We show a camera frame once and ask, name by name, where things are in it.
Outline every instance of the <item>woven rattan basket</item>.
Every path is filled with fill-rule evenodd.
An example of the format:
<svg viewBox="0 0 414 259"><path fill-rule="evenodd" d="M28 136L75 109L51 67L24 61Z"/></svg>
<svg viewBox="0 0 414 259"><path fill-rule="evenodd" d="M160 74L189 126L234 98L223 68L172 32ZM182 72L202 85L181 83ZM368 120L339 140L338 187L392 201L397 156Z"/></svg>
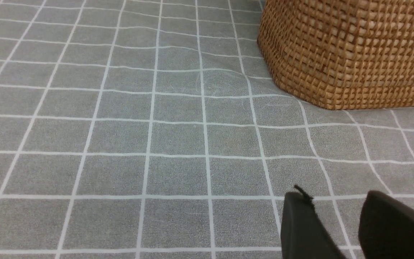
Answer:
<svg viewBox="0 0 414 259"><path fill-rule="evenodd" d="M414 0L267 0L274 82L331 110L414 106Z"/></svg>

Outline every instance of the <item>grid pattern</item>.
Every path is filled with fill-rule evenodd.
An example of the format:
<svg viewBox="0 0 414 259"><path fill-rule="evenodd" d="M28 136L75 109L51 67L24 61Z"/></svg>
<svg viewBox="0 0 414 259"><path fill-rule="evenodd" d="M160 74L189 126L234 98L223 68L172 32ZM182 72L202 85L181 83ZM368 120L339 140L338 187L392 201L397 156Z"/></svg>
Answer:
<svg viewBox="0 0 414 259"><path fill-rule="evenodd" d="M414 109L278 90L264 4L0 0L0 258L280 258L297 183L360 259L368 190L414 208Z"/></svg>

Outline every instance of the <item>wicker basket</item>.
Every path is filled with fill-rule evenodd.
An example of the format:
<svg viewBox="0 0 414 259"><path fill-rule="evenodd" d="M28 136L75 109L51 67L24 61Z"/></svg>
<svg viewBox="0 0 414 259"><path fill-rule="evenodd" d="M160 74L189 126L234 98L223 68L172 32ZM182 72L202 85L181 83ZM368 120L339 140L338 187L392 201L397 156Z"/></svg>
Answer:
<svg viewBox="0 0 414 259"><path fill-rule="evenodd" d="M414 0L267 0L274 82L331 110L414 106Z"/></svg>

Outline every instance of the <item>gray floor mat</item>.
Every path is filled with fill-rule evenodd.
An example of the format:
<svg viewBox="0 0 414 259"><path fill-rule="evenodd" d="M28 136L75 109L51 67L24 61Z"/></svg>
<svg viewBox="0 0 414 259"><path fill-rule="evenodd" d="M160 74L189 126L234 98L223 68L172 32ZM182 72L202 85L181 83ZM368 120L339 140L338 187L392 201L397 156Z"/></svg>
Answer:
<svg viewBox="0 0 414 259"><path fill-rule="evenodd" d="M264 4L1 0L0 258L277 259L297 183L359 259L368 190L414 208L414 108L278 90Z"/></svg>

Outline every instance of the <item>black object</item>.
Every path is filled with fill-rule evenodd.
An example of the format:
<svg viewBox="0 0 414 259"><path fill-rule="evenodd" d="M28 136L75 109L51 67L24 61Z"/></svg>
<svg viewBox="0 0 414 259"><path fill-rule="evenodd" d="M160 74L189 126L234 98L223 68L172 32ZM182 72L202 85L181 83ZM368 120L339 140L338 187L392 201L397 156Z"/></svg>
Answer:
<svg viewBox="0 0 414 259"><path fill-rule="evenodd" d="M285 195L283 259L346 259L315 212L312 197ZM414 258L414 210L379 191L370 191L360 215L359 241L366 259Z"/></svg>
<svg viewBox="0 0 414 259"><path fill-rule="evenodd" d="M359 241L367 259L414 259L414 210L384 193L368 192Z"/></svg>
<svg viewBox="0 0 414 259"><path fill-rule="evenodd" d="M346 259L325 230L314 209L312 197L299 186L300 193L285 194L281 244L284 259Z"/></svg>

